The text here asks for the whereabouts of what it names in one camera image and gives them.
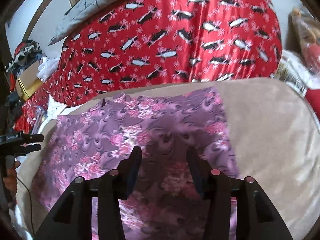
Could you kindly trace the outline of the person left hand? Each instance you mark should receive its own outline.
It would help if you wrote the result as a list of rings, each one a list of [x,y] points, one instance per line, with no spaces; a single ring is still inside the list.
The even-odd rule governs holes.
[[[16,160],[14,162],[13,168],[7,169],[7,176],[3,179],[6,189],[9,190],[12,198],[16,196],[17,193],[17,171],[16,169],[21,165],[21,162]]]

